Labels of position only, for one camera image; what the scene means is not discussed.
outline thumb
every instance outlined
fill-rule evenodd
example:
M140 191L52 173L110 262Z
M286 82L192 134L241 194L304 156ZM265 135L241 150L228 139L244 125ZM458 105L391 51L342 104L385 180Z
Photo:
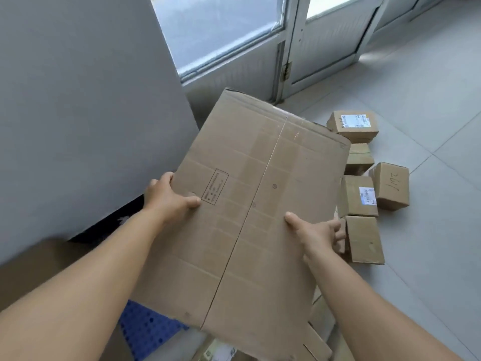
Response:
M299 218L296 214L287 212L284 216L284 219L286 219L286 222L288 224L291 224L294 230L299 230L303 225L304 221Z
M185 202L188 208L196 208L201 204L201 199L197 196L187 196Z

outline door hinge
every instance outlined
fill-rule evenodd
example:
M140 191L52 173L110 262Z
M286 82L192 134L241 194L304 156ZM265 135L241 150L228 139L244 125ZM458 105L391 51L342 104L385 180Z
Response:
M289 77L291 76L291 69L292 69L292 62L289 62L282 67L282 75L281 75L282 81L286 81L289 79Z

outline stack of boxes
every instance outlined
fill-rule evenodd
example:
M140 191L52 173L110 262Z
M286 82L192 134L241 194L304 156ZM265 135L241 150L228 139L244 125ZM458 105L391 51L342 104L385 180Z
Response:
M365 174L374 165L368 143L379 132L374 113L335 111L327 127L352 143L335 214L346 229L340 252L350 262L384 264L378 207L394 211L409 206L409 170L381 162Z

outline left hand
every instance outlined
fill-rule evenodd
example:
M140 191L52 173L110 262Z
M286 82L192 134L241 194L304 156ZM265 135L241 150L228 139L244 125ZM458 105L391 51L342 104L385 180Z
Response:
M170 187L174 177L173 172L166 172L160 180L151 180L144 193L143 210L154 212L162 224L169 224L183 218L189 208L201 204L197 196L182 196L176 194Z

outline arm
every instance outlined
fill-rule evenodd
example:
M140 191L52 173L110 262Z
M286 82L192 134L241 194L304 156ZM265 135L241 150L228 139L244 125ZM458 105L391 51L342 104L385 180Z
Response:
M199 206L175 194L167 172L143 209L100 246L0 313L0 359L98 360L165 224Z
M340 222L310 224L286 213L304 245L304 260L358 361L460 361L453 352L379 296L332 249Z

